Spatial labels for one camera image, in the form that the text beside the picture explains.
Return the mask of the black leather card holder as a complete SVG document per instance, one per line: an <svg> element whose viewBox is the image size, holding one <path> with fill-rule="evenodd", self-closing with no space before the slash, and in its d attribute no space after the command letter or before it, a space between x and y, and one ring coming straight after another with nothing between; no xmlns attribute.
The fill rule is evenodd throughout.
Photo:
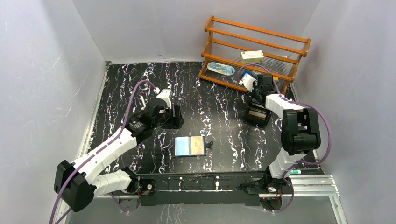
<svg viewBox="0 0 396 224"><path fill-rule="evenodd" d="M213 141L206 142L205 136L182 136L175 138L175 157L206 156L206 149L211 148Z"/></svg>

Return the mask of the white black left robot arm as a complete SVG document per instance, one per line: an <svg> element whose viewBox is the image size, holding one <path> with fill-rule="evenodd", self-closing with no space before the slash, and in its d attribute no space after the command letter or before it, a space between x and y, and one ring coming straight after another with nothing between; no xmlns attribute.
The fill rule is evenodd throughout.
<svg viewBox="0 0 396 224"><path fill-rule="evenodd" d="M125 152L152 136L154 130L180 129L184 124L179 105L168 106L165 100L150 100L145 109L130 115L117 132L94 150L73 162L57 166L54 191L78 212L105 194L124 191L135 194L141 189L140 177L129 168L103 175L101 172Z"/></svg>

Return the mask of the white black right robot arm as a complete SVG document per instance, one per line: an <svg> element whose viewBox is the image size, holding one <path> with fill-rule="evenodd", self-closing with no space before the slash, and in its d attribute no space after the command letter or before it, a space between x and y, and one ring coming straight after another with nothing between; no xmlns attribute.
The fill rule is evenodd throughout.
<svg viewBox="0 0 396 224"><path fill-rule="evenodd" d="M272 75L258 74L250 92L250 114L268 119L271 114L282 120L281 149L268 165L260 185L269 193L276 193L287 185L291 170L321 144L318 113L311 107L303 107L276 93Z"/></svg>

